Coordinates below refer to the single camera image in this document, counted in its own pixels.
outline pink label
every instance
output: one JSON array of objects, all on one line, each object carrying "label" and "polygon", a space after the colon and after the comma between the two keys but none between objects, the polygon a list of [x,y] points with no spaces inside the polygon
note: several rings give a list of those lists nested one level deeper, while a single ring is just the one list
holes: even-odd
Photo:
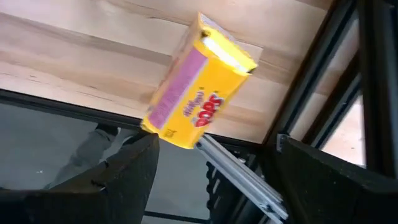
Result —
[{"label": "pink label", "polygon": [[148,119],[157,129],[161,129],[168,117],[183,98],[185,91],[201,72],[207,58],[197,49],[192,48],[191,52],[181,64],[180,71],[174,76],[169,87],[164,92],[160,101],[155,105]]}]

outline wood grain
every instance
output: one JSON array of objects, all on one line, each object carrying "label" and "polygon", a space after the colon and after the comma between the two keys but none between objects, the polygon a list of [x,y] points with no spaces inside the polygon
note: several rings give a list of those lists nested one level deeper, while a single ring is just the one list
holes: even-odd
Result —
[{"label": "wood grain", "polygon": [[[326,3],[317,4],[0,0],[0,88],[142,117],[186,25],[201,10],[259,60],[209,132],[261,142],[325,15]],[[298,138],[355,53],[355,26],[351,32],[300,118]]]},{"label": "wood grain", "polygon": [[[0,21],[0,88],[128,116],[144,115],[170,57],[150,61],[151,52],[7,14]],[[275,88],[247,82],[210,132],[259,141],[268,111],[256,91],[267,85]]]}]

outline snack package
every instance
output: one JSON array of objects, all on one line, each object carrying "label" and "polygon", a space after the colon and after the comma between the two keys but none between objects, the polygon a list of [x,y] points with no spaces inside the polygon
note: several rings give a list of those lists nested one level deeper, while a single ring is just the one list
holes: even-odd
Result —
[{"label": "snack package", "polygon": [[183,39],[141,127],[193,149],[257,65],[231,35],[203,14],[198,14]]}]

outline aluminum rail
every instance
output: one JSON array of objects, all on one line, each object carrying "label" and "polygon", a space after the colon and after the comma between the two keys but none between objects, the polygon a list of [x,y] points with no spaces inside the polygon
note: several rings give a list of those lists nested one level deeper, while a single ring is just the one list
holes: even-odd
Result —
[{"label": "aluminum rail", "polygon": [[196,147],[231,183],[275,223],[283,224],[288,214],[282,197],[220,143],[205,134]]}]

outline wooden ceiling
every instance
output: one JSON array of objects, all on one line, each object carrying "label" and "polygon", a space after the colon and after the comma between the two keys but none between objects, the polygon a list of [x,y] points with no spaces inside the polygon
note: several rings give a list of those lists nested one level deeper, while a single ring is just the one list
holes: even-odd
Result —
[{"label": "wooden ceiling", "polygon": [[[209,132],[261,142],[330,0],[0,0],[0,88],[142,117],[201,11],[259,68]],[[355,22],[293,130],[300,139],[358,49]]]}]

